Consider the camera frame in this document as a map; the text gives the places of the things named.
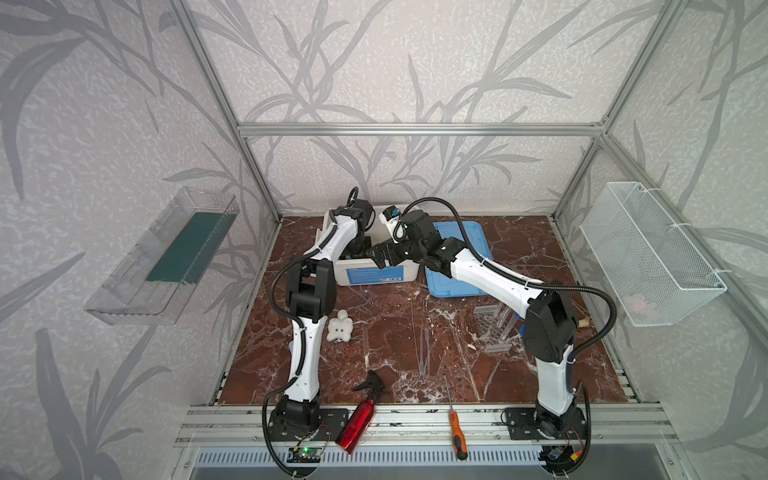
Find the white plastic storage bin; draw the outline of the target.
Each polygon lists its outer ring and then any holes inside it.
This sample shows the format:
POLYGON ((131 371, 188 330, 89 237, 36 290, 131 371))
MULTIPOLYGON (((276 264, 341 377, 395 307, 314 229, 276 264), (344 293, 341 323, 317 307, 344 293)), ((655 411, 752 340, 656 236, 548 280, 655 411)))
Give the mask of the white plastic storage bin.
POLYGON ((386 264, 385 268, 379 269, 373 260, 364 256, 367 248, 391 238, 386 226, 378 218, 386 206, 374 206, 373 209, 373 224, 364 233, 362 240, 362 256, 350 256, 345 253, 344 257, 334 263, 335 280, 339 286, 412 282, 418 275, 420 266, 413 261, 406 260, 396 266, 386 264))

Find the blue plastic bin lid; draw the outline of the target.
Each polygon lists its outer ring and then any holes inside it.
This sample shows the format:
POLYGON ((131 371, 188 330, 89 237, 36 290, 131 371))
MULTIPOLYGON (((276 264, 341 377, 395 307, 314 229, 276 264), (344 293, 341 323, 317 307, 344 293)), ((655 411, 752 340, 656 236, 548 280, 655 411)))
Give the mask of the blue plastic bin lid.
MULTIPOLYGON (((476 221, 464 221, 464 228, 469 235, 470 243, 483 256, 491 258, 491 251, 488 245, 483 227, 476 221)), ((435 229, 443 238, 463 239, 460 229, 455 221, 435 222, 435 229)), ((427 286, 430 294, 436 298, 464 298, 483 296, 485 292, 469 283, 450 279, 445 275, 434 272, 428 268, 425 269, 427 286)))

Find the pink object in basket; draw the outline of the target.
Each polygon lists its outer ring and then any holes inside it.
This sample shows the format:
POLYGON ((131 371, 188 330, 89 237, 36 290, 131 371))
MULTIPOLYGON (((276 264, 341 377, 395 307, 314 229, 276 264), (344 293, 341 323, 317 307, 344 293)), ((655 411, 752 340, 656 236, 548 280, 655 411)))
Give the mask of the pink object in basket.
POLYGON ((633 294, 623 297, 624 306, 632 316, 647 316, 656 310, 657 305, 646 299, 642 294, 633 294))

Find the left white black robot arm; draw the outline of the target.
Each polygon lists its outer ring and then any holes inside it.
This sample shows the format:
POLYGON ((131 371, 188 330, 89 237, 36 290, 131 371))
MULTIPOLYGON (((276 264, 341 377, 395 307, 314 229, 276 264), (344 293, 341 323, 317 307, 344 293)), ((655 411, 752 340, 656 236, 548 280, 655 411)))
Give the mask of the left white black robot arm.
POLYGON ((334 263, 350 243, 364 237, 373 213, 368 201, 353 198, 329 210, 329 224, 315 243, 282 267, 270 287, 270 305, 291 321, 293 332, 290 378, 266 395, 281 396, 265 422, 276 431, 304 436, 320 427, 319 357, 337 297, 334 263))

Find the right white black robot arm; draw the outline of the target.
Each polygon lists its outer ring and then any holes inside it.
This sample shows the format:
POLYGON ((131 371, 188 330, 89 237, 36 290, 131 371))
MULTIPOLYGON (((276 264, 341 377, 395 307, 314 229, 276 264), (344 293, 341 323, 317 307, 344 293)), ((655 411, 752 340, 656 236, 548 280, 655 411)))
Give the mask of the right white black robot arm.
POLYGON ((594 287, 548 284, 497 264, 474 247, 459 216, 455 217, 458 238, 442 236, 430 215, 422 210, 404 212, 390 206, 378 218, 390 239, 369 250, 377 266, 413 261, 491 295, 524 320, 523 344, 537 368, 534 425, 539 434, 555 439, 580 425, 584 419, 578 413, 576 391, 571 387, 572 364, 615 325, 617 306, 613 298, 594 287), (605 326, 579 345, 575 343, 579 321, 572 292, 599 297, 609 310, 605 326))

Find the green circuit board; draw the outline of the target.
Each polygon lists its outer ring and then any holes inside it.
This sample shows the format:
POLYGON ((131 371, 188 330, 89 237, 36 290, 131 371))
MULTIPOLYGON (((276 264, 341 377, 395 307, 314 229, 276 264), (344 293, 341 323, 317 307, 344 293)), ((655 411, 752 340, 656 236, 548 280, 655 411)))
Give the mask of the green circuit board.
POLYGON ((294 446, 288 449, 288 464, 317 464, 324 454, 323 447, 294 446))

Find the clear acrylic wall shelf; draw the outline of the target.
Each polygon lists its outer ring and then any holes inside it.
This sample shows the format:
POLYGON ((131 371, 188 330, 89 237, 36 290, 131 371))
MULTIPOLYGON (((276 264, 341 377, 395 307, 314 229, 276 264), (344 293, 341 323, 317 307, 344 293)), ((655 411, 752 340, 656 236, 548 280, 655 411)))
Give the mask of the clear acrylic wall shelf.
POLYGON ((113 326, 175 324, 239 213, 233 194, 181 188, 84 310, 113 326))

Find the orange handled screwdriver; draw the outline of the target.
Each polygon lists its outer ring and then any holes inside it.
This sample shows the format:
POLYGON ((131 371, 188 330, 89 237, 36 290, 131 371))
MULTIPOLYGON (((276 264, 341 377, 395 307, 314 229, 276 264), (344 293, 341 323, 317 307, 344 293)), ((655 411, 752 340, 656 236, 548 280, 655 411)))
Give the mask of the orange handled screwdriver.
POLYGON ((455 411, 453 407, 453 402, 452 402, 452 397, 451 397, 449 387, 446 387, 446 390, 447 390, 447 396, 448 396, 448 402, 449 402, 448 416, 449 416, 449 423, 451 426, 452 446, 454 448, 456 458, 460 461, 465 461, 468 459, 468 448, 466 444, 466 439, 461 429, 458 413, 455 411))

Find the clear test tube rack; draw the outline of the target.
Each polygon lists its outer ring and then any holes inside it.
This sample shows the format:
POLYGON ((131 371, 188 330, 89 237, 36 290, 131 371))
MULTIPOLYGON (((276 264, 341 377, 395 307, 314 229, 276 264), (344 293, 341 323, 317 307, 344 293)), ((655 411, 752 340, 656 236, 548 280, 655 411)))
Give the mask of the clear test tube rack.
POLYGON ((475 344, 485 353, 506 353, 517 336, 518 314, 507 305, 477 306, 474 311, 475 344))

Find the red spray bottle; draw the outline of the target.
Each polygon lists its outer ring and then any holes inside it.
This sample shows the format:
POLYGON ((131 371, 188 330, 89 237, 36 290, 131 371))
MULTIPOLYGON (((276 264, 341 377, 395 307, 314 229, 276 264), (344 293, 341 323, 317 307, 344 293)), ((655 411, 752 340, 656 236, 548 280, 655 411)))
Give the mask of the red spray bottle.
POLYGON ((354 452, 373 419, 375 406, 381 395, 386 392, 386 386, 376 371, 369 370, 365 380, 353 387, 352 390, 354 392, 365 391, 366 397, 357 405, 344 429, 335 440, 335 443, 348 454, 354 452))

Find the white plush toy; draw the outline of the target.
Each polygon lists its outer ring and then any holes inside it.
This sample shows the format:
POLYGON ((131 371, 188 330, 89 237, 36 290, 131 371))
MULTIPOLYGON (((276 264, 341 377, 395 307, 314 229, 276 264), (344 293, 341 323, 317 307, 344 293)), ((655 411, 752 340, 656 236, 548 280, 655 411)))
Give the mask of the white plush toy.
POLYGON ((338 311, 337 316, 327 322, 326 339, 329 342, 344 342, 351 340, 354 322, 344 309, 338 311))

